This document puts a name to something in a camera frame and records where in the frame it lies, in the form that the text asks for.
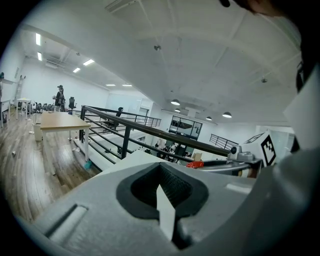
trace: ceiling sprinkler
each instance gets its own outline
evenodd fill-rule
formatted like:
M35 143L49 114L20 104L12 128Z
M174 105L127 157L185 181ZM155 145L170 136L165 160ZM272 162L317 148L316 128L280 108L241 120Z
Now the ceiling sprinkler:
M156 51L161 50L161 46L160 46L159 44L156 44L153 48L154 48Z
M261 83L265 84L266 82L268 82L268 79L266 79L264 76L261 79Z

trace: red object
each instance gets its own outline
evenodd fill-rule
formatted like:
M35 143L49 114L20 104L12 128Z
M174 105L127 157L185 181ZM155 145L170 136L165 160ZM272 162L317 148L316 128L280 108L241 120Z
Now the red object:
M190 162L186 165L186 167L193 168L193 169L197 169L197 168L204 167L204 166L205 166L205 164L202 161L193 161L193 162Z

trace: railing post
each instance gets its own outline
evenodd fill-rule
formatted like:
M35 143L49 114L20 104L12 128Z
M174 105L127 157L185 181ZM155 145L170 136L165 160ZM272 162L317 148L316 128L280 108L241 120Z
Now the railing post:
M82 106L81 113L80 113L80 119L85 120L86 110L85 106ZM79 140L84 143L84 130L79 130Z
M131 130L131 128L129 126L125 127L121 159L124 159L127 156L127 149L128 149L128 143L129 143L129 137L130 137L130 130Z

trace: white ceiling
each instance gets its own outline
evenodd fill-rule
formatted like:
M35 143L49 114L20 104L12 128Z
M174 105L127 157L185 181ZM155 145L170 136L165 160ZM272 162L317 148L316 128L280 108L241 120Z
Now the white ceiling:
M112 2L104 2L107 11ZM132 27L165 69L168 103L178 99L182 108L199 109L198 118L212 116L219 123L285 120L301 60L299 34L288 21L253 15L234 3L224 8L218 0L118 2L112 15ZM161 51L153 49L157 44ZM232 120L221 117L225 111Z
M123 79L110 72L106 68L97 63L92 63L84 66L83 63L90 60L90 57L84 56L69 47L56 42L45 36L41 36L41 45L36 44L36 32L29 30L21 30L20 38L22 41L23 50L26 56L33 59L38 59L38 52L42 53L43 65L49 63L52 66L58 67L58 70L63 71L84 81L96 84L107 88L108 90L126 90L136 91L134 87L124 87L123 84L128 84ZM73 70L80 68L76 74Z
M215 123L286 123L283 110L296 95L301 53L299 33L284 18L253 15L233 2L225 8L218 0L57 0L52 8L59 17L49 17L53 11L43 7L45 14L38 12L27 23L59 34L70 45L82 45L87 53L95 45L91 53L97 62L113 71L97 63L84 67L90 56L48 43L44 57L58 59L69 72L79 66L78 76L99 85L122 84L120 77L126 77L165 110L173 111L170 102L178 99L181 109L197 109L202 120L211 116ZM64 31L52 25L60 20ZM34 35L27 36L32 45L25 49L36 57ZM155 51L158 44L161 50ZM232 113L231 119L222 117L225 111Z

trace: table leg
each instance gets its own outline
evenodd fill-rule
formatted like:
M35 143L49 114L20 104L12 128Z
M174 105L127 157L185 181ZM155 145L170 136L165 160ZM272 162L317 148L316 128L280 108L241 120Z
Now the table leg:
M42 131L42 136L43 136L43 146L44 146L44 152L46 155L46 159L47 159L47 164L48 167L50 169L50 172L52 173L52 175L55 175L55 170L54 170L54 165L52 162L52 157L51 157L51 152L50 152L50 148L48 145L48 140L47 140L47 133L45 131Z
M17 119L17 120L18 120L18 105L19 105L19 101L16 101L15 113L16 113L16 119Z
M88 162L89 161L89 129L85 129L84 153L85 153L85 160Z

